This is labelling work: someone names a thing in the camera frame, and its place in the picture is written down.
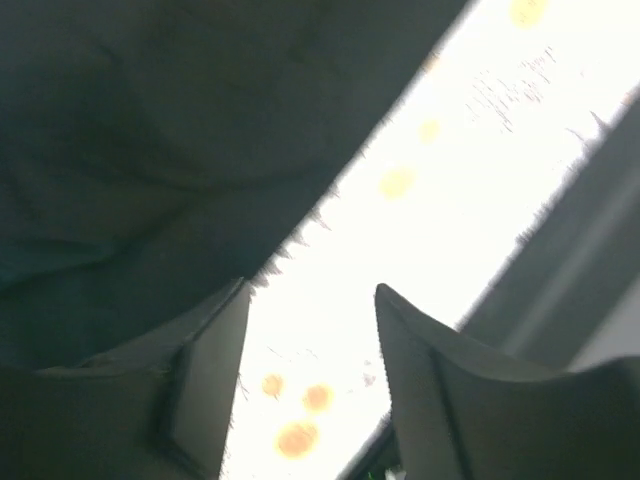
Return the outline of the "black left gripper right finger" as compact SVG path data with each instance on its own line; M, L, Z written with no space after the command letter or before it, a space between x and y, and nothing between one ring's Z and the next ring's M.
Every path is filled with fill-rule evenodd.
M440 323L387 285L375 309L409 478L638 477L637 358L553 371Z

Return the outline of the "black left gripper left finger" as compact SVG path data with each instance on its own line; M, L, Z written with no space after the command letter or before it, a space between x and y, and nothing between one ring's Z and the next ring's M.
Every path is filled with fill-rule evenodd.
M215 479L250 306L237 280L75 368L1 371L5 479Z

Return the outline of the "black t shirt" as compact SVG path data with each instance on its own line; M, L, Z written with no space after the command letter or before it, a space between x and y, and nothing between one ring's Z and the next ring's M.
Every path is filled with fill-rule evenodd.
M461 1L5 1L1 361L73 366L253 276Z

